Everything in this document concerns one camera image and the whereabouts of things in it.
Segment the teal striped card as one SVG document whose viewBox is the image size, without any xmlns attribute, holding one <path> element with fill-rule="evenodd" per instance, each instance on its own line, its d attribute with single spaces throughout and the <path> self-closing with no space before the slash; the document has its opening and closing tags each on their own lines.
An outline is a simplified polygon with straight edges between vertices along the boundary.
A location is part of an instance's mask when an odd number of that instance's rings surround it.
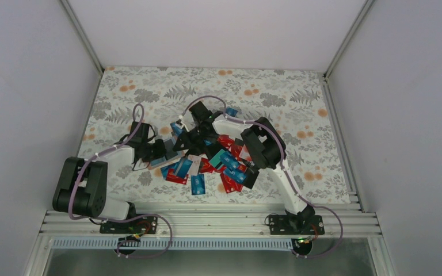
<svg viewBox="0 0 442 276">
<path fill-rule="evenodd" d="M 221 156 L 225 153 L 225 150 L 220 149 L 214 156 L 209 159 L 209 164 L 214 167 L 216 170 L 220 169 L 224 166 L 221 161 Z"/>
</svg>

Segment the tan leather card holder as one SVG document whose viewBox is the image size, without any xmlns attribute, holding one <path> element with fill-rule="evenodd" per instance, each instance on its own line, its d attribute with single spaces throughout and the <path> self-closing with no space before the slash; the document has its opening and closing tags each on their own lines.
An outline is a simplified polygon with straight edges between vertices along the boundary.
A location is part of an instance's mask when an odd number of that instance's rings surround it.
<svg viewBox="0 0 442 276">
<path fill-rule="evenodd" d="M 164 146 L 165 146 L 165 153 L 161 157 L 152 160 L 149 163 L 147 168 L 149 170 L 153 170 L 157 167 L 161 167 L 165 164 L 168 164 L 169 162 L 172 162 L 172 161 L 177 160 L 180 157 L 184 156 L 183 151 L 175 151 L 173 149 L 176 142 L 177 142 L 176 137 L 171 137 L 171 138 L 165 139 L 163 141 Z"/>
</svg>

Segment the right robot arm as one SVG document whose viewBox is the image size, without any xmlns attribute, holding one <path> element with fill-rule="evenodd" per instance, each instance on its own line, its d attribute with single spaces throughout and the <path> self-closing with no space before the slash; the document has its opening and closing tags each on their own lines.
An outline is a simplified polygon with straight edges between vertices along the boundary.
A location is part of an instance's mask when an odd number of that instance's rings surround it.
<svg viewBox="0 0 442 276">
<path fill-rule="evenodd" d="M 318 225 L 314 207 L 299 196 L 299 189 L 287 165 L 285 144 L 267 118 L 244 121 L 226 112 L 213 113 L 200 101 L 192 102 L 187 110 L 196 126 L 179 135 L 174 146 L 176 151 L 184 150 L 187 155 L 205 154 L 209 160 L 220 163 L 224 147 L 216 138 L 223 134 L 241 139 L 251 157 L 246 162 L 246 177 L 242 185 L 252 188 L 259 171 L 267 169 L 283 197 L 285 224 L 290 230 L 303 234 Z"/>
</svg>

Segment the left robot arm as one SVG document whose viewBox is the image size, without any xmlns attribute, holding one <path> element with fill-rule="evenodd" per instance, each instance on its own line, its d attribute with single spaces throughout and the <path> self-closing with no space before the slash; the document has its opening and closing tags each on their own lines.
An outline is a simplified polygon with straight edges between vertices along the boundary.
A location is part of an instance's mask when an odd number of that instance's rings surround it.
<svg viewBox="0 0 442 276">
<path fill-rule="evenodd" d="M 71 219 L 112 220 L 120 231 L 131 232 L 137 225 L 133 204 L 109 196 L 108 181 L 123 167 L 148 163 L 165 153 L 165 142 L 157 138 L 153 127 L 134 121 L 130 133 L 110 148 L 89 159 L 72 156 L 65 160 L 52 207 L 68 213 Z"/>
</svg>

